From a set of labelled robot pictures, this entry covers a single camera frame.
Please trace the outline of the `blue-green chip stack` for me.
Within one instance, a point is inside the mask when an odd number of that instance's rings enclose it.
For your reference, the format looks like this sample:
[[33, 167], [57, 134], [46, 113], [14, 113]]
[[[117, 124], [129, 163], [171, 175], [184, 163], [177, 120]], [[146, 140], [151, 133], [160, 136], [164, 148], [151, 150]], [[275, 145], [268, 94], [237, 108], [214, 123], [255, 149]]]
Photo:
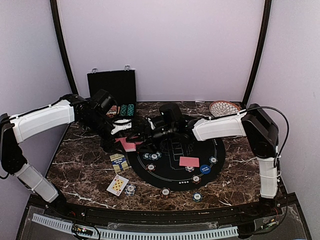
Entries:
[[199, 192], [195, 192], [193, 195], [192, 195], [192, 200], [196, 203], [198, 202], [201, 202], [203, 200], [203, 195]]

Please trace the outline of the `blue small blind button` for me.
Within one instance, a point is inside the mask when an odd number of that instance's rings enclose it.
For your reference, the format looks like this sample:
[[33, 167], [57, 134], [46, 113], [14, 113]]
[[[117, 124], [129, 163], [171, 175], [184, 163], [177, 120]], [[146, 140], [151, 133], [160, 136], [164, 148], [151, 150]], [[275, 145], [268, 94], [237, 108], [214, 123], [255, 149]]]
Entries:
[[211, 167], [207, 164], [203, 164], [199, 167], [199, 170], [202, 174], [207, 175], [211, 172]]

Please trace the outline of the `red-backed card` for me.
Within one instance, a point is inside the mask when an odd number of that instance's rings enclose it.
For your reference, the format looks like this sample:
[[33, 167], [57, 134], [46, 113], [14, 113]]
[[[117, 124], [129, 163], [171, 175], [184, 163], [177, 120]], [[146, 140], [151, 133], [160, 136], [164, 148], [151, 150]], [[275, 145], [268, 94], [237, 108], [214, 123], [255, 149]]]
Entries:
[[179, 158], [179, 166], [198, 168], [200, 166], [200, 159], [198, 157], [181, 156]]

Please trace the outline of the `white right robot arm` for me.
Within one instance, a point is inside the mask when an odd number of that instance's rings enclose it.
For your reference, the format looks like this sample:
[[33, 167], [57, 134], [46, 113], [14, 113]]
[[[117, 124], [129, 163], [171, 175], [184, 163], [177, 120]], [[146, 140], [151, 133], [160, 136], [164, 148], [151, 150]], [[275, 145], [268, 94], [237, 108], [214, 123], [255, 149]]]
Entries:
[[145, 119], [138, 130], [138, 152], [154, 154], [159, 143], [167, 139], [207, 141], [225, 137], [246, 137], [256, 157], [260, 175], [260, 196], [264, 198], [255, 205], [255, 213], [266, 217], [275, 208], [272, 200], [278, 191], [281, 175], [279, 158], [279, 128], [265, 112], [267, 107], [254, 103], [237, 113], [218, 117], [204, 117], [187, 120], [176, 103], [166, 103], [159, 108], [164, 123], [157, 126]]

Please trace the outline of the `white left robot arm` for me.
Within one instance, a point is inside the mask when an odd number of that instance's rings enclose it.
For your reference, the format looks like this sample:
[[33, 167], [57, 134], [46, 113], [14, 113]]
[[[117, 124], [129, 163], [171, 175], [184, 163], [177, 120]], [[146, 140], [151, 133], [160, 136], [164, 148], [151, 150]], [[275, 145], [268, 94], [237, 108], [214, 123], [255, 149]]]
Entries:
[[19, 144], [27, 139], [61, 125], [80, 122], [106, 141], [113, 141], [114, 126], [107, 113], [117, 105], [115, 98], [100, 89], [93, 97], [83, 98], [66, 94], [53, 104], [25, 113], [0, 116], [0, 163], [8, 175], [16, 176], [31, 191], [51, 204], [51, 210], [60, 218], [71, 213], [63, 195], [25, 158]]

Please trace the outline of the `red chip stack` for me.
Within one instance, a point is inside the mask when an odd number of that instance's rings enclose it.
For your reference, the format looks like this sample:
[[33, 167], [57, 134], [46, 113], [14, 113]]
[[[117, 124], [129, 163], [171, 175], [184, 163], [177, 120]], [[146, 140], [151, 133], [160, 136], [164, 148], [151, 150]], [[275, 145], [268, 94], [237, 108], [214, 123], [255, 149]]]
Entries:
[[163, 199], [168, 199], [169, 196], [170, 196], [170, 189], [169, 188], [162, 188], [161, 191], [160, 191], [160, 197], [163, 198]]

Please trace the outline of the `blue chip stack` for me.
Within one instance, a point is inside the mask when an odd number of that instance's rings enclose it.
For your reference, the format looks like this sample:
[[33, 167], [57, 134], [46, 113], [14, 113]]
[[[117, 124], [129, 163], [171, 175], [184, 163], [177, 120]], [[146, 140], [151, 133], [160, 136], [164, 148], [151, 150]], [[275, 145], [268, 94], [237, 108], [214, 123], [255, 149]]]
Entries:
[[133, 185], [133, 184], [128, 184], [126, 187], [125, 187], [125, 195], [126, 196], [134, 196], [135, 193], [136, 193], [136, 186]]

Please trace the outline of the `red-backed playing card deck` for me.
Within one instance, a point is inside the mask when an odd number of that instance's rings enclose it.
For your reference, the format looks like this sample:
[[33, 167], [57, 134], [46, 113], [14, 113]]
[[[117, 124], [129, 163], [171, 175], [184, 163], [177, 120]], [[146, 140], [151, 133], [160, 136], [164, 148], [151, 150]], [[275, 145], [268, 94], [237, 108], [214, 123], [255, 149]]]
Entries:
[[137, 150], [136, 144], [134, 142], [127, 142], [125, 137], [119, 138], [119, 141], [125, 152], [135, 152]]

